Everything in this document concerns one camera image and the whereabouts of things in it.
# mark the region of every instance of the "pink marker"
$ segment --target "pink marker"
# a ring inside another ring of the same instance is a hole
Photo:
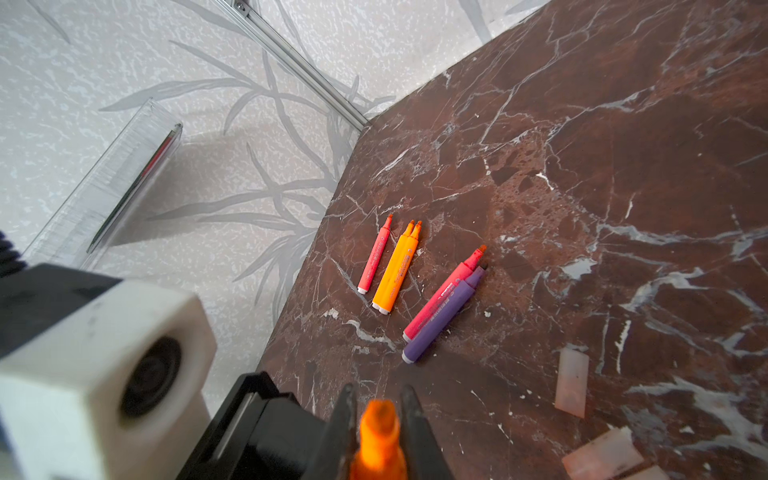
[[[461,262],[455,270],[448,276],[448,279],[437,289],[435,295],[429,299],[422,311],[413,319],[411,323],[406,327],[406,331],[402,333],[402,338],[406,342],[410,342],[411,339],[416,337],[424,325],[435,315],[435,312],[440,307],[445,298],[447,298],[453,290],[458,286],[461,280],[467,280],[475,268],[478,266],[478,262],[482,258],[482,254],[485,252],[485,245],[481,245],[480,248],[475,250],[469,258]]]
[[[373,276],[376,274],[376,268],[379,266],[379,261],[382,259],[382,253],[384,252],[384,246],[389,238],[389,227],[392,225],[392,215],[389,215],[384,222],[384,227],[379,230],[379,236],[376,237],[376,242],[373,243],[371,249],[371,256],[368,257],[368,263],[366,263],[366,269],[362,271],[360,277],[360,283],[357,284],[357,291],[360,293],[368,293],[368,289],[371,288],[373,282]]]

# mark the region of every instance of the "translucent pink block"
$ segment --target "translucent pink block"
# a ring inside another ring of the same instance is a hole
[[[624,480],[670,480],[670,478],[658,465],[654,465],[642,472],[626,477]]]
[[[584,407],[587,404],[588,371],[588,356],[576,350],[560,350],[558,390],[554,394],[554,407],[556,409],[584,418]]]
[[[572,480],[608,480],[642,462],[627,427],[608,430],[563,458]]]

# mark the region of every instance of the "brown marble surface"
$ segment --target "brown marble surface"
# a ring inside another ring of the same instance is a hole
[[[671,478],[762,478],[767,26],[757,1],[554,0],[399,102],[260,368],[323,417],[345,382],[362,401],[414,385],[459,479],[567,478],[563,455],[623,425]],[[388,213],[425,228],[383,316],[355,287]],[[481,243],[477,295],[406,365],[402,330]],[[552,405],[569,344],[585,420]]]

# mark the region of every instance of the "wall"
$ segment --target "wall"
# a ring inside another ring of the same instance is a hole
[[[357,133],[213,2],[0,3],[0,229],[21,250],[147,98],[184,144],[97,270],[193,290],[218,407],[255,368]]]
[[[250,4],[372,118],[547,1],[250,0]]]

